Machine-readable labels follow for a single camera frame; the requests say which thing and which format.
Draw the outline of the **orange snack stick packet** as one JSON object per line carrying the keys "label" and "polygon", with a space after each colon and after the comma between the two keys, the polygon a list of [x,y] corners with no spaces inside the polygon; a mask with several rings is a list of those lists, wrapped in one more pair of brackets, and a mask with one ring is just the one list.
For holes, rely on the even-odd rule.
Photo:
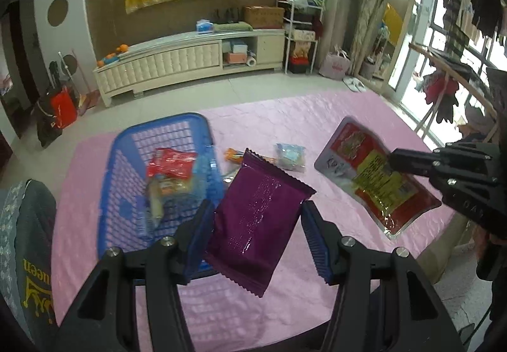
{"label": "orange snack stick packet", "polygon": [[231,162],[231,163],[234,163],[234,164],[237,164],[237,165],[241,165],[242,162],[243,162],[243,159],[244,159],[245,155],[253,156],[256,159],[268,162],[270,164],[276,164],[277,163],[277,160],[275,158],[269,157],[269,156],[262,156],[262,155],[254,152],[252,150],[249,150],[249,149],[246,149],[246,150],[235,150],[235,149],[232,149],[232,148],[228,148],[224,152],[224,159],[227,162]]}

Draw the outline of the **red silver snack pouch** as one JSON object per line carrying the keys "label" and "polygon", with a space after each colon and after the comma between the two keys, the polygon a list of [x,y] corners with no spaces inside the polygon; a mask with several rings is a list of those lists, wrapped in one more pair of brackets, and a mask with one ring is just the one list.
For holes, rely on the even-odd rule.
{"label": "red silver snack pouch", "polygon": [[441,202],[413,176],[393,170],[388,155],[373,131],[346,116],[314,168],[362,204],[380,230],[394,240]]}

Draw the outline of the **clear blue biscuit packet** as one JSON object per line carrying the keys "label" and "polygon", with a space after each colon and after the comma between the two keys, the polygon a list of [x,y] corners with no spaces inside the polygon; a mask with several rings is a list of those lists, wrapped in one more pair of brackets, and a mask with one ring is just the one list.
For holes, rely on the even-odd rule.
{"label": "clear blue biscuit packet", "polygon": [[276,163],[286,171],[303,173],[305,171],[306,149],[296,144],[276,144]]}

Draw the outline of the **oranges on cabinet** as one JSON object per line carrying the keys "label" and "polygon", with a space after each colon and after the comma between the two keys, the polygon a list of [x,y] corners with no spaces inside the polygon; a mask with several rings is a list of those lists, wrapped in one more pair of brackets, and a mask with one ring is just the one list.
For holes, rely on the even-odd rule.
{"label": "oranges on cabinet", "polygon": [[113,62],[116,62],[119,60],[119,56],[123,53],[127,53],[129,50],[129,46],[127,44],[122,44],[119,47],[116,47],[115,51],[112,53],[109,53],[104,58],[97,61],[97,67],[102,68],[105,65],[110,65]]}

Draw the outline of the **cardboard box on cabinet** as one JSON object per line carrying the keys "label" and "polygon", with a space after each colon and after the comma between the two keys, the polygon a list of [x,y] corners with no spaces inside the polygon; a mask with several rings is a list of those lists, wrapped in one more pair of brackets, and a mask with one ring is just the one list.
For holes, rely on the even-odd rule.
{"label": "cardboard box on cabinet", "polygon": [[254,29],[282,29],[285,10],[270,6],[245,6],[244,21]]}

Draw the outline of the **red bag on floor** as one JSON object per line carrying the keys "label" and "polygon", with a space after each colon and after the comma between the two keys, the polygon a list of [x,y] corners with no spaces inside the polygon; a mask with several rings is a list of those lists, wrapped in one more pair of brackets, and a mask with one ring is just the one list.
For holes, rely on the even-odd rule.
{"label": "red bag on floor", "polygon": [[64,129],[76,121],[76,107],[70,96],[70,91],[66,87],[51,97],[50,104],[59,129]]}

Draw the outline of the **purple snack packet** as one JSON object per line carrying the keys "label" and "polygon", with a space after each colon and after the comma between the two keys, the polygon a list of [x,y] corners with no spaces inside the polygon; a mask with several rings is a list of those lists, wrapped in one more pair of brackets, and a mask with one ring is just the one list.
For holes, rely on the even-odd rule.
{"label": "purple snack packet", "polygon": [[246,291],[263,297],[313,187],[274,164],[245,155],[215,209],[204,260]]}

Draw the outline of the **green folded cloth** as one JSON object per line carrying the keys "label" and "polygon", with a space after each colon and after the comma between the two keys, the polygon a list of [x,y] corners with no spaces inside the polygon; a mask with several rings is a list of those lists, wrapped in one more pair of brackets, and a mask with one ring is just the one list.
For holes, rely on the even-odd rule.
{"label": "green folded cloth", "polygon": [[214,33],[232,33],[253,31],[253,27],[247,22],[214,23]]}

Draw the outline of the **white metal shelf rack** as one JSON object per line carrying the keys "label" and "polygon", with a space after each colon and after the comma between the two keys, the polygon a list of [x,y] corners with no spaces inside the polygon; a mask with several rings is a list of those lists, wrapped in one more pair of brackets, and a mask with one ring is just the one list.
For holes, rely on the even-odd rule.
{"label": "white metal shelf rack", "polygon": [[312,73],[323,35],[326,0],[276,0],[285,31],[285,73]]}

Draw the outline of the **white slippers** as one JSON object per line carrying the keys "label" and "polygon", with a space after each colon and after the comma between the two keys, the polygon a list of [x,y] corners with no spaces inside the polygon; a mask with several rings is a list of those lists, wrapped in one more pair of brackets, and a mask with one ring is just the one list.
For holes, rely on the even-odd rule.
{"label": "white slippers", "polygon": [[343,83],[350,91],[355,93],[363,93],[367,90],[364,84],[356,77],[344,77]]}

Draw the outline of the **standing fan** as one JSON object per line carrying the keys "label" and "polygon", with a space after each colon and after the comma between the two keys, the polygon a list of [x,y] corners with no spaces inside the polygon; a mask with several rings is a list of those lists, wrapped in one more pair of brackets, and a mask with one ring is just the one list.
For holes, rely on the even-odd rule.
{"label": "standing fan", "polygon": [[76,83],[74,82],[72,75],[70,74],[70,69],[69,69],[68,65],[65,63],[64,56],[62,55],[62,53],[60,51],[58,51],[58,56],[60,58],[62,69],[63,69],[64,73],[68,77],[68,80],[71,83],[71,85],[73,86],[73,89],[75,89],[77,97],[80,97],[81,93],[79,92],[79,90],[76,86]]}

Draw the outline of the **blue tissue pack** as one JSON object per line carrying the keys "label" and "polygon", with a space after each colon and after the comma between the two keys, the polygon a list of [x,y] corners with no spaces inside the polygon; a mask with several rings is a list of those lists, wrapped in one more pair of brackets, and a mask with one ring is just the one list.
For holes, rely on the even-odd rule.
{"label": "blue tissue pack", "polygon": [[196,31],[198,34],[208,34],[214,32],[214,23],[207,19],[196,21]]}

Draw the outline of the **black bag on floor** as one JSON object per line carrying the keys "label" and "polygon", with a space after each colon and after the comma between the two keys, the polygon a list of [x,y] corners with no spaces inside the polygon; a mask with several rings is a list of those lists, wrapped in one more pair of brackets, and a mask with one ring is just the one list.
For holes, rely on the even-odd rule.
{"label": "black bag on floor", "polygon": [[36,120],[37,137],[43,149],[62,135],[58,127],[56,115],[47,97],[40,97],[35,103],[34,116]]}

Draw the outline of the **white tufted tv cabinet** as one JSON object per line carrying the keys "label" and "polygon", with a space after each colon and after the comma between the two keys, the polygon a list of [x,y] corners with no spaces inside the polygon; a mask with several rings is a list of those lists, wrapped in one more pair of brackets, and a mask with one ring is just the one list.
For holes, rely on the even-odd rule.
{"label": "white tufted tv cabinet", "polygon": [[[119,60],[94,69],[104,104],[132,92],[143,94],[180,83],[250,71],[283,67],[285,32],[254,29],[247,32],[198,34],[188,32],[136,44]],[[246,65],[247,57],[257,64]]]}

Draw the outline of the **pink shopping bag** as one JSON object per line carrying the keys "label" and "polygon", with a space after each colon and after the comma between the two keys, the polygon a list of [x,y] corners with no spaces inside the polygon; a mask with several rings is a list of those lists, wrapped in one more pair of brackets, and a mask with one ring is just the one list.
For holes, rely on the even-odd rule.
{"label": "pink shopping bag", "polygon": [[344,51],[327,53],[324,58],[319,74],[323,77],[336,81],[342,81],[350,68],[349,56]]}

